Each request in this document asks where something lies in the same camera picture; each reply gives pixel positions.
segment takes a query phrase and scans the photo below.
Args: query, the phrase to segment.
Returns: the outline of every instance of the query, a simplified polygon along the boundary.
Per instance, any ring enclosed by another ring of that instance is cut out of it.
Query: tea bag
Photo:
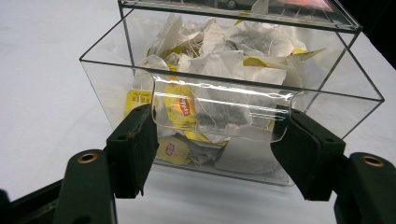
[[[298,66],[298,68],[293,67],[293,63],[297,63],[296,62],[297,59],[293,59],[289,61],[287,60],[286,57],[279,57],[279,58],[256,57],[254,59],[259,60],[268,67],[286,71],[286,77],[282,83],[283,85],[297,87],[297,88],[304,87],[304,77],[302,77],[305,76],[304,71],[301,71],[299,69],[301,67],[300,65]]]
[[[185,22],[179,31],[183,35],[194,35],[199,32],[202,32],[201,25],[195,21],[187,21]]]
[[[143,59],[139,66],[169,71],[169,67],[165,61],[153,54]],[[154,82],[151,74],[142,69],[135,70],[133,88],[136,90],[153,91]]]
[[[178,56],[177,71],[184,73],[190,72],[190,59],[190,56],[186,54],[180,54]]]
[[[158,33],[158,39],[151,45],[148,50],[148,55],[155,54],[164,58],[168,50],[173,49],[178,43],[182,42],[185,38],[179,30],[183,24],[181,16],[171,14],[163,29]]]
[[[261,66],[244,66],[245,80],[268,83],[274,85],[282,85],[286,78],[286,70],[275,69]],[[267,93],[277,93],[277,90],[268,89]],[[261,109],[250,108],[252,117],[252,126],[267,129],[270,126],[276,102],[270,97],[252,95],[248,98],[249,105],[259,105]]]
[[[165,61],[162,58],[160,58],[156,55],[153,55],[153,54],[149,55],[147,58],[142,60],[142,62],[140,62],[140,64],[139,64],[139,66],[145,67],[145,68],[155,68],[155,69],[169,71],[169,66],[165,63]],[[160,86],[157,86],[157,88],[164,89],[164,86],[161,87],[162,84],[158,84],[158,85],[160,85]],[[151,74],[143,69],[135,70],[133,89],[139,90],[139,91],[153,92],[154,81],[153,81]],[[158,104],[156,104],[156,105],[158,106],[156,108],[158,111],[161,111],[164,107],[163,102],[158,102]],[[164,119],[167,119],[167,117],[165,114],[159,113],[159,114],[157,114],[156,119],[164,120]],[[175,133],[176,133],[176,131],[174,129],[164,128],[161,125],[157,125],[157,134],[159,137],[170,136]]]
[[[279,31],[260,26],[258,22],[242,21],[224,34],[227,41],[250,56],[268,56],[271,40]]]
[[[219,53],[209,53],[200,58],[190,60],[190,72],[212,77],[227,77],[244,79],[243,52],[229,50]],[[246,94],[232,90],[237,87],[229,84],[218,88],[215,81],[205,81],[212,88],[193,88],[197,127],[208,132],[224,132],[227,125],[251,124],[249,110],[242,106],[248,100]],[[228,138],[222,135],[204,133],[212,143],[221,143]]]
[[[214,52],[222,52],[233,49],[227,44],[224,37],[224,30],[216,23],[208,25],[204,29],[204,40],[201,48],[199,49],[200,55]]]
[[[160,146],[157,150],[157,157],[163,161],[170,161],[176,165],[186,165],[191,161],[188,157],[190,149],[187,144],[174,136],[159,138],[158,143]]]
[[[269,142],[231,138],[215,162],[219,170],[262,175],[280,168]]]
[[[221,148],[221,146],[209,144],[207,142],[202,142],[202,141],[194,141],[186,137],[187,135],[186,136],[182,136],[179,134],[175,135],[175,138],[187,144],[188,148],[190,149],[188,158],[191,159],[196,166],[200,166],[204,163],[211,162],[216,159],[217,155],[219,154],[219,149]]]

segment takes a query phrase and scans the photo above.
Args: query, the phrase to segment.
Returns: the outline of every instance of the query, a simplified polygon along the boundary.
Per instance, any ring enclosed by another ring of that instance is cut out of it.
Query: screw hole
[[[369,165],[376,166],[376,167],[382,167],[384,166],[384,162],[381,160],[371,157],[371,156],[363,156],[363,161]]]
[[[121,135],[121,136],[118,136],[117,139],[118,139],[118,140],[125,140],[125,139],[126,139],[126,136],[125,136],[125,135]]]
[[[96,153],[86,153],[78,158],[79,163],[89,163],[98,158],[98,154]]]

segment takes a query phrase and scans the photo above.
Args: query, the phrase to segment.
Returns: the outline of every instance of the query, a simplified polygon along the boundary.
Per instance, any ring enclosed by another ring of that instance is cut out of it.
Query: lipton tea packet
[[[203,133],[195,133],[195,132],[191,132],[191,131],[184,131],[183,133],[192,142],[208,143],[207,145],[205,145],[206,147],[220,148],[220,147],[224,147],[225,145],[227,145],[227,141],[215,144],[215,143],[211,142]]]
[[[191,159],[188,157],[190,150],[183,141],[167,136],[158,138],[160,146],[157,150],[157,157],[163,161],[170,161],[176,165],[187,165]]]
[[[151,94],[151,91],[129,90],[126,96],[124,117],[126,117],[136,107],[150,104]]]
[[[166,113],[169,120],[176,125],[195,124],[194,101],[189,87],[177,84],[177,77],[169,77],[174,83],[168,83],[165,87],[166,96],[163,102],[166,106]]]

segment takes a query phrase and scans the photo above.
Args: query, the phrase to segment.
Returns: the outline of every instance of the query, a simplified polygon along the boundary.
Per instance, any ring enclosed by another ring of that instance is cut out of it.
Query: clear acrylic box
[[[156,164],[293,185],[270,149],[275,120],[298,109],[345,138],[384,99],[341,5],[263,2],[120,2],[122,19],[80,58],[111,126],[151,104]]]

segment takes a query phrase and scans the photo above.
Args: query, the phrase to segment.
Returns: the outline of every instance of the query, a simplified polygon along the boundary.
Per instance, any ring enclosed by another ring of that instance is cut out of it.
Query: white tea bag packet
[[[302,87],[306,85],[306,75],[303,66],[303,62],[298,56],[289,56],[287,57],[287,62],[290,67],[292,67],[295,71],[295,74],[300,78]]]
[[[188,143],[188,146],[191,149],[188,156],[195,163],[195,165],[199,166],[209,161],[214,161],[219,154],[219,149],[214,148],[214,145],[205,145],[204,142],[198,141],[191,142],[192,144]]]
[[[231,138],[219,159],[215,162],[219,170],[262,175],[275,171],[279,163],[271,151],[269,142]]]
[[[189,73],[190,72],[190,60],[192,57],[187,54],[180,54],[178,57],[177,71]]]
[[[282,41],[286,41],[283,48],[289,50],[289,40],[280,39],[283,34],[268,25],[262,25],[258,22],[242,21],[231,27],[225,32],[226,40],[232,42],[237,49],[244,51],[246,55],[264,57],[269,56],[268,51],[273,44],[273,40],[279,39],[276,43],[279,45]]]
[[[243,52],[240,50],[210,53],[203,57],[190,60],[190,72],[212,77],[227,77],[244,79]],[[243,104],[248,100],[248,95],[243,90],[235,91],[241,87],[233,84],[205,81],[206,86],[212,88],[193,88],[197,124],[200,130],[218,132],[227,125],[251,124],[249,110]],[[214,142],[222,142],[224,136],[206,134]]]
[[[201,25],[195,21],[186,21],[180,28],[180,33],[183,35],[193,35],[201,31]]]
[[[203,34],[203,44],[199,49],[201,56],[208,53],[222,52],[232,49],[226,42],[224,30],[218,24],[212,23],[208,25],[204,29]]]
[[[290,62],[288,62],[286,58],[257,57],[257,59],[259,59],[261,62],[265,63],[267,66],[271,68],[286,71],[286,77],[282,83],[283,85],[297,87],[297,88],[304,87],[304,83],[303,83],[304,77],[301,77],[303,73],[301,73],[300,70],[296,71],[296,68],[290,65]]]
[[[286,70],[260,67],[260,66],[244,66],[245,80],[268,83],[274,85],[282,85],[286,78]],[[268,89],[267,93],[278,93],[278,90]],[[260,95],[252,95],[248,98],[249,105],[260,106],[258,108],[250,108],[250,115],[253,119],[252,126],[267,129],[269,128],[271,118],[274,115],[274,109],[276,102],[270,97],[264,97]]]
[[[160,57],[166,56],[168,50],[173,49],[178,43],[185,38],[179,30],[183,25],[181,16],[171,14],[168,17],[163,29],[158,33],[158,39],[152,44],[148,50],[148,55],[155,54]]]
[[[155,69],[169,71],[169,67],[165,63],[165,61],[162,58],[153,54],[149,55],[147,58],[142,60],[139,66],[145,68],[155,68]],[[151,74],[142,69],[135,70],[133,89],[153,91],[154,81]],[[157,110],[162,110],[164,106],[163,102],[159,102],[156,105],[158,106]],[[157,114],[157,119],[158,120],[167,119],[166,114],[164,113]],[[175,133],[176,131],[174,129],[164,128],[161,125],[157,125],[157,134],[159,137],[171,136],[174,135]]]

